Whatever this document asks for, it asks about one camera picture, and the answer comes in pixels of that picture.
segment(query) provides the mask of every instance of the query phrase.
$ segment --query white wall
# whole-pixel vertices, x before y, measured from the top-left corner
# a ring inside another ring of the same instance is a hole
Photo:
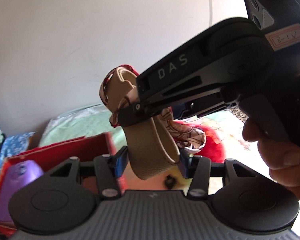
[[[213,1],[213,22],[245,14],[243,0]],[[0,0],[3,130],[99,102],[110,69],[141,72],[208,26],[209,0]]]

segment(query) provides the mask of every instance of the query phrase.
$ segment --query black device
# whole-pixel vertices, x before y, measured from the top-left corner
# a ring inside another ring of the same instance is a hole
[[[180,118],[239,104],[275,140],[300,146],[300,0],[245,0],[249,19],[232,18],[194,37],[137,78],[140,101],[119,112],[129,126],[181,105]],[[11,199],[11,239],[299,239],[290,229],[296,197],[236,160],[224,164],[180,151],[193,178],[182,191],[135,191],[116,183],[127,165],[116,156],[70,158]],[[96,176],[98,195],[81,187]],[[209,178],[223,188],[208,195]]]

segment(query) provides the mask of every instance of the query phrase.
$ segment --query blue floral fabric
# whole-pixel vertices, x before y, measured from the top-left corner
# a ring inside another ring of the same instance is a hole
[[[4,141],[0,151],[0,169],[6,157],[18,155],[19,153],[24,152],[28,149],[29,138],[33,134],[34,132],[19,134],[19,135],[8,137]]]

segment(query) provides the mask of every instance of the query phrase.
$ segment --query handle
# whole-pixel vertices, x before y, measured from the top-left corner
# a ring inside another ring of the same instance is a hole
[[[266,91],[240,101],[239,108],[275,141],[300,147],[300,82],[276,93]]]

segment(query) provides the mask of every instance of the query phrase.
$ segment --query red fabric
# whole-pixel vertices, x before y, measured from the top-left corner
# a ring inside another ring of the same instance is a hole
[[[102,154],[114,155],[115,153],[110,133],[102,133],[88,138],[80,137],[35,148],[5,160],[0,173],[0,189],[8,168],[19,162],[34,160],[46,172],[71,156],[77,156],[81,162],[87,162]],[[120,178],[118,183],[121,190],[125,190],[124,178]],[[15,229],[0,225],[0,233],[11,236],[15,233]]]
[[[225,149],[222,145],[222,142],[220,141],[218,134],[213,129],[203,124],[186,123],[179,120],[176,120],[176,122],[200,129],[205,132],[206,144],[204,148],[195,155],[208,157],[212,162],[216,163],[224,162],[226,158]]]

